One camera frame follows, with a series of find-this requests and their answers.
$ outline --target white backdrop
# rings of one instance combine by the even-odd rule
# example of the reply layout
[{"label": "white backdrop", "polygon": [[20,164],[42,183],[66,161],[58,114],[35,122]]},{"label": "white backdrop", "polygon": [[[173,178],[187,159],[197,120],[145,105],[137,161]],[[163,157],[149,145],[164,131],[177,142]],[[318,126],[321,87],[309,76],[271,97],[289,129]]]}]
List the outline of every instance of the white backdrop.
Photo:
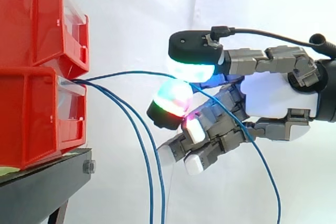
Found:
[{"label": "white backdrop", "polygon": [[[183,29],[229,25],[269,30],[301,40],[320,32],[336,41],[333,0],[76,1],[90,17],[89,76],[134,69],[166,71],[168,38]],[[247,35],[222,42],[226,48],[266,48],[281,43]],[[100,83],[145,116],[152,95],[163,81],[129,76]],[[175,134],[146,121],[157,145]],[[65,223],[148,223],[145,166],[127,118],[107,98],[90,89],[88,125],[88,145],[93,148],[97,172],[71,198]],[[257,141],[279,187],[281,223],[336,223],[335,132],[333,124],[314,122],[311,131],[295,142]],[[276,223],[275,194],[249,144],[221,156],[199,176],[188,176],[180,163],[173,172],[165,169],[165,179],[169,195],[167,224]],[[158,186],[155,193],[159,206]],[[155,223],[159,223],[159,207],[155,213]]]}]

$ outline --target red storage bin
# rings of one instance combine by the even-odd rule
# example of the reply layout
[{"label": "red storage bin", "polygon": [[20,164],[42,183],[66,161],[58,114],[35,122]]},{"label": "red storage bin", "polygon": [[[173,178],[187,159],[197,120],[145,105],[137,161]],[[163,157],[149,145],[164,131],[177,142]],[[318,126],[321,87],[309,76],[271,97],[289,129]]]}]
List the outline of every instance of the red storage bin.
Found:
[{"label": "red storage bin", "polygon": [[70,0],[0,0],[0,66],[89,70],[88,18]]},{"label": "red storage bin", "polygon": [[0,166],[25,169],[86,141],[86,88],[44,67],[0,68]]}]

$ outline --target blue cable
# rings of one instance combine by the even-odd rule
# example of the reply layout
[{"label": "blue cable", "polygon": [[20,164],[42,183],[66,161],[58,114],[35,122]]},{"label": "blue cable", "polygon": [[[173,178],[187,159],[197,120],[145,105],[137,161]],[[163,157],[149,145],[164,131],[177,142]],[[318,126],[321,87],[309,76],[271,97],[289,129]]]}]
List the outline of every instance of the blue cable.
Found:
[{"label": "blue cable", "polygon": [[123,103],[127,108],[129,108],[134,114],[135,116],[140,120],[140,122],[142,123],[142,125],[144,126],[144,128],[146,129],[149,139],[151,141],[153,150],[154,150],[154,155],[155,155],[155,160],[156,160],[156,166],[157,166],[157,171],[159,174],[159,181],[160,181],[160,187],[161,187],[161,224],[164,224],[165,222],[165,203],[166,203],[166,197],[165,197],[165,189],[164,189],[164,180],[163,180],[163,175],[162,175],[162,169],[161,169],[161,163],[160,163],[160,158],[159,158],[159,154],[157,153],[157,149],[156,149],[156,144],[154,141],[154,137],[152,135],[151,130],[149,129],[148,125],[145,123],[144,119],[141,117],[141,115],[131,106],[129,105],[127,102],[125,102],[124,100],[122,100],[120,97],[118,97],[116,94],[114,94],[112,91],[110,91],[107,88],[104,88],[100,85],[99,86],[101,89],[103,89],[105,92],[109,93],[111,96],[113,96],[114,98],[116,98],[119,102]]},{"label": "blue cable", "polygon": [[258,152],[262,163],[265,166],[265,169],[267,171],[267,174],[271,180],[271,183],[273,185],[275,194],[277,196],[277,202],[278,202],[278,219],[277,219],[277,224],[280,224],[280,218],[281,218],[281,200],[280,200],[280,195],[279,195],[279,191],[278,191],[278,187],[274,181],[273,175],[271,173],[271,170],[268,167],[267,161],[264,158],[261,150],[259,149],[258,145],[255,143],[255,141],[253,140],[253,137],[251,136],[251,134],[248,132],[247,127],[245,127],[245,125],[241,122],[241,120],[239,120],[230,110],[228,110],[221,102],[219,99],[213,97],[212,95],[209,95],[208,93],[204,92],[202,89],[200,89],[199,87],[197,87],[196,85],[190,83],[191,86],[193,86],[195,89],[197,89],[200,93],[202,93],[203,95],[205,95],[206,97],[210,98],[211,100],[213,100],[214,102],[216,102],[231,118],[233,118],[241,127],[242,131],[245,133],[245,135],[247,136],[248,140],[252,143],[252,145],[254,146],[254,148],[256,149],[256,151]]},{"label": "blue cable", "polygon": [[[98,77],[94,77],[94,78],[90,78],[87,79],[87,81],[94,81],[94,80],[100,80],[100,79],[105,79],[105,78],[109,78],[109,77],[115,77],[115,76],[122,76],[125,74],[149,74],[149,75],[155,75],[155,76],[164,76],[164,77],[169,77],[169,78],[174,78],[172,75],[170,74],[166,74],[166,73],[160,73],[160,72],[152,72],[152,71],[141,71],[141,70],[135,70],[135,71],[125,71],[125,72],[119,72],[119,73],[113,73],[113,74],[107,74],[104,76],[98,76]],[[280,195],[279,195],[279,191],[277,188],[277,185],[274,181],[273,175],[271,173],[270,168],[268,167],[267,161],[264,158],[261,150],[259,149],[258,145],[254,142],[253,137],[251,136],[251,134],[248,132],[247,128],[244,126],[244,124],[234,115],[231,113],[231,111],[229,111],[221,102],[220,100],[218,100],[217,98],[213,97],[212,95],[207,94],[206,92],[204,92],[203,90],[201,90],[199,87],[197,87],[196,85],[190,83],[190,85],[192,87],[194,87],[195,89],[197,89],[200,93],[202,93],[203,95],[205,95],[206,97],[212,99],[214,102],[216,102],[231,118],[233,118],[238,125],[241,127],[242,131],[245,133],[245,135],[247,136],[248,140],[252,143],[252,145],[254,146],[254,148],[256,149],[257,153],[259,154],[262,163],[264,164],[264,167],[267,171],[267,174],[271,180],[271,183],[273,185],[276,197],[277,197],[277,203],[278,203],[278,218],[277,218],[277,224],[280,224],[280,219],[281,219],[281,199],[280,199]]]},{"label": "blue cable", "polygon": [[153,220],[154,220],[154,189],[153,189],[153,178],[152,178],[152,172],[151,172],[151,167],[150,167],[150,163],[149,163],[149,158],[148,158],[148,154],[147,151],[145,149],[141,134],[139,132],[139,129],[136,125],[136,123],[134,122],[132,116],[130,115],[130,113],[123,107],[123,105],[113,96],[111,95],[109,92],[105,91],[105,88],[103,89],[101,86],[95,85],[89,81],[84,81],[84,80],[73,80],[73,82],[78,83],[78,84],[85,84],[88,86],[92,86],[96,89],[98,89],[100,92],[102,92],[103,94],[105,94],[108,98],[110,98],[113,102],[115,102],[116,105],[118,105],[121,110],[126,114],[126,116],[128,117],[128,119],[130,120],[130,122],[133,125],[133,128],[136,132],[136,135],[139,139],[139,143],[141,146],[141,150],[145,159],[145,163],[146,163],[146,168],[147,168],[147,175],[148,175],[148,181],[149,181],[149,190],[150,190],[150,224],[153,224]]}]

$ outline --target black metal stand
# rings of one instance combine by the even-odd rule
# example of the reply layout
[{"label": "black metal stand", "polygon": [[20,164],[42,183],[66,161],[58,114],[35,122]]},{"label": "black metal stand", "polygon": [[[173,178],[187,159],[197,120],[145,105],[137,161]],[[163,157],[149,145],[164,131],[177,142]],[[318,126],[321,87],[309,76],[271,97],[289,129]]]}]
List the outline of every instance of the black metal stand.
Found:
[{"label": "black metal stand", "polygon": [[79,148],[69,156],[30,170],[0,177],[0,223],[62,224],[68,199],[94,172],[91,149]]}]

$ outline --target cable connector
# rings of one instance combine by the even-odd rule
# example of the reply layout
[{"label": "cable connector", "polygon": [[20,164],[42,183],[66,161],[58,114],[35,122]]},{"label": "cable connector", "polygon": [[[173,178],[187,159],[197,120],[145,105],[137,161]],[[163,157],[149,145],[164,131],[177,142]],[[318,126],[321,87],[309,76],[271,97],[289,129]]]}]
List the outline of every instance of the cable connector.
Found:
[{"label": "cable connector", "polygon": [[332,60],[336,58],[336,45],[328,42],[322,34],[314,34],[310,37],[309,42],[315,44],[312,47],[315,52],[328,56]]},{"label": "cable connector", "polygon": [[211,28],[210,37],[212,40],[219,41],[220,38],[235,35],[235,28],[228,26],[213,26]]}]

